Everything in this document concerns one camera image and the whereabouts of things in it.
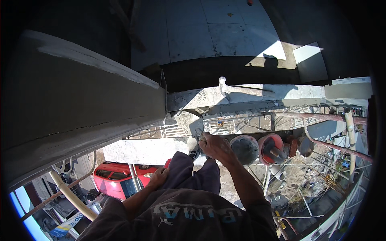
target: car windshield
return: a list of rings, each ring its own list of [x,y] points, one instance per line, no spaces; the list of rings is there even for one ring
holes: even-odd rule
[[[139,186],[141,188],[143,188],[143,184],[142,184],[141,180],[140,179],[137,179],[137,180],[138,180]],[[120,182],[120,183],[121,183],[123,193],[125,194],[126,198],[129,198],[136,193],[133,178],[128,179],[128,180],[123,181],[123,182]]]

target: man's arm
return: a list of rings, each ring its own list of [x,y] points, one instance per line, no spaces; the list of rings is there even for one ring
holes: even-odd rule
[[[245,209],[255,201],[265,200],[260,185],[239,162],[229,142],[220,136],[213,136],[209,132],[204,132],[203,136],[206,141],[201,140],[199,142],[201,149],[209,157],[219,160],[228,169]]]
[[[158,168],[150,178],[149,184],[133,196],[123,201],[129,220],[133,220],[136,212],[141,208],[147,197],[165,183],[169,168]]]

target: man's hand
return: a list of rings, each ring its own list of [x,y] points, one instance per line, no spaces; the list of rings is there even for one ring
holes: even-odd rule
[[[151,176],[148,186],[154,187],[155,189],[159,188],[165,183],[168,174],[169,168],[158,168]]]
[[[219,160],[224,166],[237,161],[237,157],[226,139],[211,135],[209,132],[204,132],[202,135],[206,141],[201,140],[198,144],[208,157]]]

